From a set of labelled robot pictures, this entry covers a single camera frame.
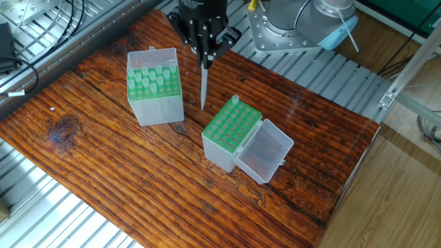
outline wood knot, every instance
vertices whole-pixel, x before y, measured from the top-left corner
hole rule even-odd
[[[178,134],[184,135],[185,134],[185,128],[177,123],[170,124],[172,126],[173,131],[175,131]]]
[[[79,128],[80,125],[73,116],[64,116],[50,130],[50,140],[60,145],[72,144],[72,138]]]
[[[209,189],[211,189],[214,186],[213,181],[209,178],[205,178],[203,182],[204,182],[204,185]]]

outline pipette tip held by gripper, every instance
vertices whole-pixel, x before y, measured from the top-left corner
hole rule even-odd
[[[205,107],[205,97],[207,96],[207,81],[208,81],[208,69],[201,66],[202,69],[202,81],[201,81],[201,110]]]

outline silver metal bracket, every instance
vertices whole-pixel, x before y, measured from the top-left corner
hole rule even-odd
[[[295,30],[279,30],[274,27],[257,5],[248,10],[248,19],[256,51],[261,54],[319,51],[321,47]]]
[[[392,106],[392,103],[395,101],[396,97],[396,94],[392,92],[386,92],[386,94],[384,94],[384,96],[381,98],[378,107],[388,109]]]

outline dark wood stain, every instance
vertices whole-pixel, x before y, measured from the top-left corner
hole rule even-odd
[[[177,50],[183,122],[139,127],[127,102],[127,53],[150,46]],[[203,112],[200,82],[153,11],[3,121],[0,137],[146,247],[316,247],[378,125],[234,52],[210,69]],[[234,94],[295,142],[266,185],[203,156],[201,132]]]

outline open box lid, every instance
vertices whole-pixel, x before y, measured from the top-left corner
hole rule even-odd
[[[285,163],[293,144],[271,121],[264,120],[238,149],[234,163],[257,183],[268,183],[278,166]]]

